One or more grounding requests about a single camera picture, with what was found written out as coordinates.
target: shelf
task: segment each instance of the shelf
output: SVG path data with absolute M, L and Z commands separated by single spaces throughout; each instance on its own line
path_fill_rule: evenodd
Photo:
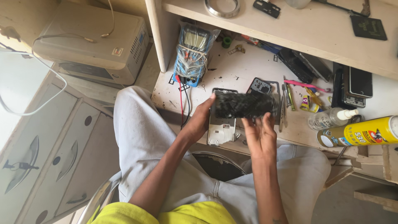
M 190 87 L 187 89 L 189 101 L 191 103 L 191 115 L 194 113 L 196 107 L 204 102 L 211 95 L 213 88 L 226 88 L 237 90 L 238 92 L 246 92 L 251 82 L 255 77 L 258 77 L 264 81 L 276 81 L 279 83 L 279 88 L 283 84 L 283 76 L 287 79 L 297 80 L 298 78 L 287 68 L 280 60 L 277 62 L 273 61 L 274 54 L 262 50 L 258 47 L 248 45 L 242 41 L 234 40 L 231 46 L 237 44 L 243 44 L 246 49 L 246 53 L 236 52 L 232 55 L 228 54 L 232 48 L 223 49 L 221 43 L 215 43 L 210 52 L 209 58 L 209 69 L 216 69 L 214 71 L 208 71 L 202 79 L 202 82 L 198 84 L 198 87 Z M 161 72 L 156 82 L 155 89 L 152 93 L 152 102 L 158 108 L 163 108 L 168 111 L 181 114 L 180 106 L 180 94 L 179 84 L 169 84 L 169 80 L 173 75 L 173 64 L 176 60 L 176 56 L 171 57 L 168 71 Z M 333 85 L 332 80 L 328 83 L 320 79 L 314 79 L 314 85 L 320 88 L 331 88 Z M 271 84 L 276 93 L 277 85 Z M 300 104 L 302 101 L 301 95 L 307 95 L 304 88 L 300 86 L 291 86 L 293 91 L 293 98 L 297 111 L 293 112 L 290 108 L 286 109 L 286 118 L 288 126 L 281 133 L 278 132 L 279 126 L 275 126 L 275 131 L 278 134 L 278 139 L 284 142 L 289 142 L 297 145 L 305 145 L 310 147 L 319 148 L 338 154 L 341 148 L 324 148 L 321 147 L 316 140 L 316 131 L 310 129 L 306 121 L 313 113 L 300 110 Z M 327 101 L 327 97 L 331 96 L 331 93 L 321 93 L 320 99 L 326 104 L 330 105 Z M 188 109 L 186 96 L 182 93 L 183 108 Z M 237 119 L 237 125 L 243 127 L 240 119 Z M 206 144 L 206 137 L 202 138 L 201 143 Z M 233 150 L 241 153 L 248 154 L 247 146 L 242 144 L 242 141 L 227 142 L 221 145 L 221 148 Z M 351 147 L 347 150 L 345 155 L 356 157 L 357 147 Z
M 198 0 L 163 0 L 162 7 L 177 15 L 398 79 L 398 7 L 370 0 L 371 18 L 382 20 L 388 38 L 380 41 L 354 36 L 347 12 L 319 2 L 296 10 L 285 0 L 272 0 L 281 8 L 278 19 L 255 9 L 253 2 L 241 0 L 239 14 L 230 19 L 213 16 Z M 344 6 L 361 6 L 362 2 L 333 1 Z

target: drawer handle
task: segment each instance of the drawer handle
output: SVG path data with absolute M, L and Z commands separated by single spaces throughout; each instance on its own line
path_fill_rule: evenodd
M 32 170 L 32 168 L 34 167 L 35 163 L 36 163 L 36 159 L 37 156 L 39 154 L 39 136 L 36 136 L 32 143 L 30 143 L 29 146 L 29 150 L 28 153 L 31 152 L 31 156 L 30 156 L 30 169 L 25 169 L 25 170 L 17 170 L 16 172 L 20 172 L 22 171 L 16 178 L 14 178 L 9 184 L 8 187 L 6 189 L 6 192 L 4 194 L 7 194 L 10 190 L 14 189 L 15 187 L 17 187 L 30 173 L 30 171 Z
M 64 166 L 62 167 L 63 171 L 61 170 L 61 172 L 59 173 L 56 182 L 61 180 L 70 171 L 70 169 L 72 169 L 73 164 L 75 163 L 76 158 L 77 158 L 77 140 L 75 141 L 75 143 L 73 143 L 73 146 L 70 150 L 73 155 L 72 162 L 69 164 L 69 166 L 68 166 L 68 163 L 64 163 Z
M 87 194 L 84 193 L 84 194 L 82 195 L 82 198 L 80 198 L 80 199 L 78 199 L 78 200 L 70 200 L 70 201 L 67 202 L 67 204 L 74 204 L 74 203 L 82 202 L 82 201 L 84 201 L 86 198 L 87 198 Z

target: yellow shirt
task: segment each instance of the yellow shirt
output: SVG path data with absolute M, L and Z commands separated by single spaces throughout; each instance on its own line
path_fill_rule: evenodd
M 185 204 L 171 212 L 161 212 L 158 219 L 144 209 L 126 202 L 105 206 L 92 224 L 236 224 L 219 203 L 206 201 Z

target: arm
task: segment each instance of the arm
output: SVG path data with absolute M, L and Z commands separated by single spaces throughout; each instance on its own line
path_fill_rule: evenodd
M 129 203 L 137 205 L 149 214 L 157 217 L 166 197 L 174 173 L 185 152 L 197 142 L 207 131 L 209 125 L 209 108 L 216 96 L 211 95 L 196 108 L 195 113 L 186 126 L 177 135 L 173 144 L 166 151 L 159 163 L 134 192 Z
M 252 158 L 258 220 L 261 224 L 288 224 L 282 205 L 276 168 L 276 133 L 274 119 L 266 113 L 256 123 L 242 119 Z

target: drawer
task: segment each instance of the drawer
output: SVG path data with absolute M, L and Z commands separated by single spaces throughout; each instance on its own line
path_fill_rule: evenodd
M 99 114 L 99 110 L 87 103 L 82 103 L 77 109 L 23 223 L 40 224 L 54 217 Z
M 39 105 L 59 91 L 60 88 L 50 85 Z M 6 163 L 8 165 L 17 163 L 15 166 L 18 168 L 18 162 L 26 162 L 32 163 L 36 169 L 0 169 L 2 223 L 15 222 L 76 101 L 76 97 L 66 92 L 59 94 L 40 111 L 30 116 L 21 135 L 17 139 L 12 139 L 7 146 L 9 154 L 2 159 L 0 164 L 2 168 Z
M 100 114 L 56 216 L 77 210 L 78 205 L 89 201 L 101 184 L 119 170 L 113 120 Z

